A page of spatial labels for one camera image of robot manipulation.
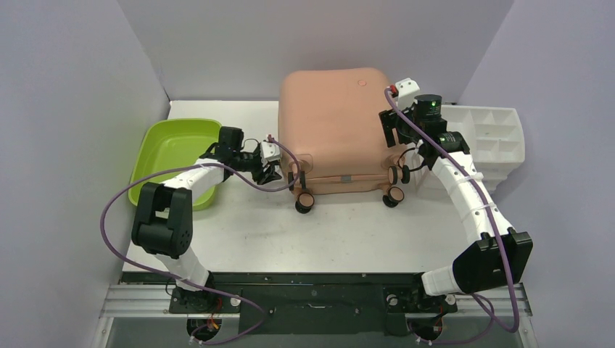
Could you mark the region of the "green plastic tray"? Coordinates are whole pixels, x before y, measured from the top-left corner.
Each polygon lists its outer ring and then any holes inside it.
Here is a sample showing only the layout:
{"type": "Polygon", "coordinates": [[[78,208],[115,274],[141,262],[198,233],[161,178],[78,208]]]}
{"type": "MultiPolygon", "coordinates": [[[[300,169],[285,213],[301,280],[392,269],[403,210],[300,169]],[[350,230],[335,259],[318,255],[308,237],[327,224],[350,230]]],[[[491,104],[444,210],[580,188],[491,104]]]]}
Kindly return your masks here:
{"type": "Polygon", "coordinates": [[[163,170],[194,164],[218,140],[220,128],[218,121],[200,118],[155,123],[141,142],[131,181],[163,170]]]}

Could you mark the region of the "white plastic drawer organizer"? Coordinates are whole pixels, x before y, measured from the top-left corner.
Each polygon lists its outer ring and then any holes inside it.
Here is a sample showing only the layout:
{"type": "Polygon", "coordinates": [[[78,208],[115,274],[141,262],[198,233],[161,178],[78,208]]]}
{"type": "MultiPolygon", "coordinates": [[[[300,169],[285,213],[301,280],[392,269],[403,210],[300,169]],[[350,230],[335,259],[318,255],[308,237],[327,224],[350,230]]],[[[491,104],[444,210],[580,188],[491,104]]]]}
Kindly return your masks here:
{"type": "Polygon", "coordinates": [[[442,117],[449,131],[463,135],[489,194],[524,163],[524,132],[514,108],[445,105],[442,117]]]}

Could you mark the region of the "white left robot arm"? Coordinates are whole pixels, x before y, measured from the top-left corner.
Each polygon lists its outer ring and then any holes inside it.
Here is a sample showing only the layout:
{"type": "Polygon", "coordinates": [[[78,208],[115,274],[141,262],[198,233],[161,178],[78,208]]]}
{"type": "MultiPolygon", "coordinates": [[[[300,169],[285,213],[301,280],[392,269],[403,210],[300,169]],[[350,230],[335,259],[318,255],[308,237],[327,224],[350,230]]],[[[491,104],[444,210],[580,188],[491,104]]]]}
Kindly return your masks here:
{"type": "Polygon", "coordinates": [[[176,296],[199,312],[211,310],[219,300],[211,272],[191,248],[196,198],[233,174],[250,173],[255,186],[281,179],[276,168],[285,148],[269,137],[246,152],[243,141],[242,129],[223,126],[192,167],[140,189],[131,240],[176,277],[176,296]]]}

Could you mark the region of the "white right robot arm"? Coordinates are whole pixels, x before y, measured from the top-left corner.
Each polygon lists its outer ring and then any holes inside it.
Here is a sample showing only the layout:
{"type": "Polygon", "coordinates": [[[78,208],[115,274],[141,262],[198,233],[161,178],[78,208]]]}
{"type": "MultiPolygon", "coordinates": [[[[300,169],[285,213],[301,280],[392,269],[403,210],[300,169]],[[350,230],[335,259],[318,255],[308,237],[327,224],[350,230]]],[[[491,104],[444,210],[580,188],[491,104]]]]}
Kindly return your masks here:
{"type": "Polygon", "coordinates": [[[464,228],[467,248],[448,266],[422,273],[409,290],[410,303],[430,308],[438,296],[474,294],[519,283],[532,252],[527,232],[516,230],[494,203],[474,164],[467,138],[450,130],[441,114],[442,98],[423,94],[401,109],[395,94],[384,92],[390,108],[379,113],[387,146],[410,145],[422,176],[437,178],[464,228]]]}

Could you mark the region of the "pink hard-shell suitcase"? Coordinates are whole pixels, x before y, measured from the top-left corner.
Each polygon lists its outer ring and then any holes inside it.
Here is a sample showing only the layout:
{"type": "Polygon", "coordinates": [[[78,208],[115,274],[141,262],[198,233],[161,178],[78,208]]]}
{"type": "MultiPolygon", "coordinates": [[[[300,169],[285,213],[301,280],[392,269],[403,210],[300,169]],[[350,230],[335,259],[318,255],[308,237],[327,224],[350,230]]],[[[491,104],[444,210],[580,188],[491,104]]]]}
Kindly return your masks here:
{"type": "Polygon", "coordinates": [[[315,196],[381,190],[383,203],[396,207],[405,198],[398,187],[408,178],[400,165],[405,146],[387,146],[379,113],[390,107],[384,90],[389,78],[380,70],[300,70],[281,84],[278,141],[281,172],[295,209],[306,214],[315,196]]]}

